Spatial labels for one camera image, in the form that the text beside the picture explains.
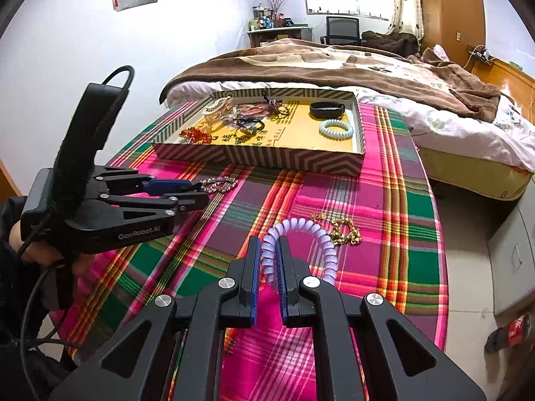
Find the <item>left hand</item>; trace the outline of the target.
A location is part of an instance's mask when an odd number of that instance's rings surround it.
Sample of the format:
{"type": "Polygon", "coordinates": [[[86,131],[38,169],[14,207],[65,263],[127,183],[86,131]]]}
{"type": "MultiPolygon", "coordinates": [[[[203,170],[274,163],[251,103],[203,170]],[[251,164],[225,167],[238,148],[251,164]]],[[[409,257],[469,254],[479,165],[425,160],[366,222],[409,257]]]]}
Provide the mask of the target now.
{"type": "MultiPolygon", "coordinates": [[[[10,231],[9,245],[18,253],[23,246],[20,222],[16,222],[10,231]]],[[[23,261],[27,263],[39,263],[42,267],[47,267],[62,258],[57,249],[44,242],[29,244],[21,256],[23,261]]],[[[85,276],[93,265],[94,259],[95,256],[93,254],[80,254],[72,265],[74,276],[85,276]]]]}

